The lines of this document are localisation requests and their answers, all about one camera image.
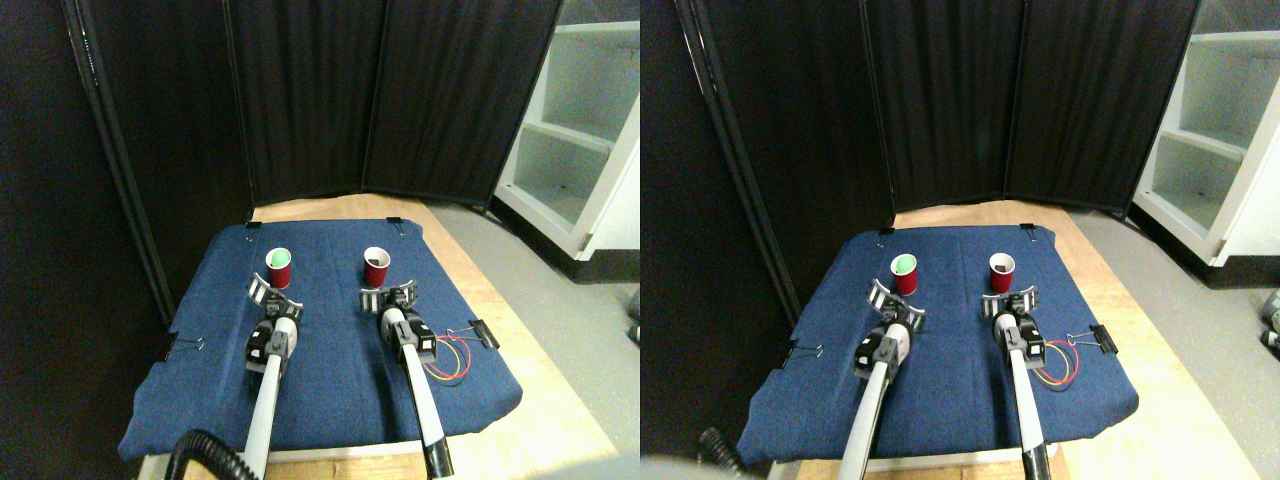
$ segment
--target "folding screen panel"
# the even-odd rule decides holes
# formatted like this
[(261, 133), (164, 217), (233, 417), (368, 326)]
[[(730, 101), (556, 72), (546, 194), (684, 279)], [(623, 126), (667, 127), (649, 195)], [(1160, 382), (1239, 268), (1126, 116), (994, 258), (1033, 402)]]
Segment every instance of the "folding screen panel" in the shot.
[(390, 1), (364, 186), (488, 205), (559, 0)]
[(781, 349), (791, 328), (737, 201), (673, 3), (645, 3), (641, 22), (640, 451), (692, 457), (708, 426), (736, 440), (771, 369), (762, 356)]
[(869, 1), (895, 209), (1000, 198), (1021, 0)]
[(252, 209), (223, 4), (79, 1), (173, 303)]
[(1027, 4), (1007, 193), (1121, 212), (1164, 115), (1197, 0)]
[(0, 3), (0, 477), (128, 479), (164, 332), (63, 3)]
[(358, 191), (383, 1), (229, 4), (253, 202)]
[(849, 238), (893, 221), (860, 3), (694, 4), (731, 136), (803, 306)]

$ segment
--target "green liquid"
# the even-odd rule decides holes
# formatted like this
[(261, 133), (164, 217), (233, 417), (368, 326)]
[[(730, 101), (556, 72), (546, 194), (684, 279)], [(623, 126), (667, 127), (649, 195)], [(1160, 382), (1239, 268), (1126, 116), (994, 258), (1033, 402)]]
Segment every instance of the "green liquid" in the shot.
[(280, 268), (284, 268), (284, 265), (288, 265), (288, 264), (289, 264), (289, 252), (283, 251), (283, 250), (276, 250), (275, 253), (271, 253), (271, 268), (273, 269), (280, 269)]
[(908, 271), (911, 271), (911, 269), (914, 269), (914, 268), (915, 268), (915, 259), (913, 259), (913, 257), (901, 257), (901, 259), (897, 259), (897, 265), (893, 265), (893, 271), (897, 273), (899, 275), (901, 275), (901, 274), (905, 274)]

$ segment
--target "blue cloth mat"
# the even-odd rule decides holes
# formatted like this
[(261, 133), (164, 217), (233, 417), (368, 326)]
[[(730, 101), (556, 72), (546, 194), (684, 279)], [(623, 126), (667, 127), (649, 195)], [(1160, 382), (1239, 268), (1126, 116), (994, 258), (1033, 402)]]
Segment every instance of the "blue cloth mat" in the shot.
[[(244, 342), (262, 317), (246, 288), (252, 273), (266, 278), (264, 259), (274, 247), (293, 253), (292, 283), (283, 292), (302, 302), (305, 311), (280, 383), (271, 449), (420, 439), (404, 369), (379, 339), (375, 316), (360, 312), (365, 248), (378, 246), (390, 253), (388, 285), (419, 282), (415, 310), (431, 330), (467, 328), (475, 314), (422, 242), (422, 228), (411, 221), (401, 227), (403, 236), (387, 220), (285, 221), (223, 230), (170, 326), (180, 338), (204, 337), (205, 348), (174, 352), (152, 365), (134, 394), (120, 457), (168, 453), (191, 429), (244, 448), (262, 381), (262, 374), (244, 369)], [(474, 360), (462, 383), (448, 388), (431, 380), (447, 435), (483, 430), (516, 408), (522, 394), (498, 351), (468, 343)], [(444, 349), (439, 357), (440, 370), (453, 372), (453, 355)]]
[[(1032, 233), (1036, 242), (1032, 242)], [(1043, 227), (942, 227), (861, 233), (841, 250), (791, 338), (822, 344), (822, 357), (773, 370), (751, 398), (737, 448), (748, 462), (840, 458), (865, 380), (854, 376), (854, 349), (879, 321), (867, 305), (872, 279), (893, 287), (890, 261), (913, 253), (919, 287), (908, 297), (928, 311), (923, 332), (888, 387), (872, 457), (895, 458), (1018, 447), (1018, 407), (1005, 356), (996, 347), (980, 297), (989, 294), (992, 253), (1014, 256), (1014, 291), (1039, 288), (1032, 316), (1046, 340), (1097, 324)], [(1032, 378), (1048, 442), (1092, 438), (1138, 410), (1138, 393), (1115, 355), (1078, 346), (1080, 371), (1070, 389), (1050, 392)], [(1061, 378), (1052, 349), (1047, 371)]]

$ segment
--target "black cable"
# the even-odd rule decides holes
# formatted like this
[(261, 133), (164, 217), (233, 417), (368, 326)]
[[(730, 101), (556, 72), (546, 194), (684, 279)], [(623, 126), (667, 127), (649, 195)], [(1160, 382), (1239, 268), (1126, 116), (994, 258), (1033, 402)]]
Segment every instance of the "black cable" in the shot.
[(178, 439), (165, 470), (165, 480), (179, 480), (187, 476), (187, 462), (195, 460), (204, 465), (218, 480), (259, 480), (244, 460), (227, 447), (214, 434), (205, 430), (191, 430)]

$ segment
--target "wooden tabletop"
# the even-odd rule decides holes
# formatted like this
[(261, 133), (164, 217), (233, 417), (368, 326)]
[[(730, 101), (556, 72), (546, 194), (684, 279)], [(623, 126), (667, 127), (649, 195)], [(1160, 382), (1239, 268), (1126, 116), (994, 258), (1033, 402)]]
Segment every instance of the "wooden tabletop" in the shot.
[[(449, 436), (456, 472), (451, 479), (524, 479), (568, 465), (616, 456), (618, 452), (613, 448), (613, 443), (547, 357), (547, 352), (422, 202), (364, 193), (337, 198), (296, 200), (253, 211), (253, 220), (264, 223), (387, 216), (401, 216), (422, 227), (422, 239), (444, 266), (449, 279), (458, 287), (462, 298), (477, 317), (485, 319), (502, 343), (499, 352), (525, 390), (520, 406), (484, 431)], [(426, 477), (421, 447), (417, 447), (416, 442), (388, 448), (410, 453), (273, 462), (268, 463), (266, 477), (271, 480)], [(332, 452), (339, 457), (351, 456), (351, 449), (332, 449)], [(291, 453), (273, 452), (271, 457), (289, 457)], [(316, 454), (301, 457), (316, 457)], [(207, 471), (195, 465), (188, 477), (212, 479)]]
[[(1057, 234), (1066, 269), (1120, 348), (1138, 411), (1096, 438), (1060, 444), (1050, 460), (1064, 479), (1257, 479), (1222, 420), (1120, 279), (1066, 212), (997, 201), (897, 216), (895, 228), (1034, 223)], [(800, 479), (833, 479), (840, 461), (805, 461)], [(1023, 479), (1021, 462), (868, 474), (868, 479)]]

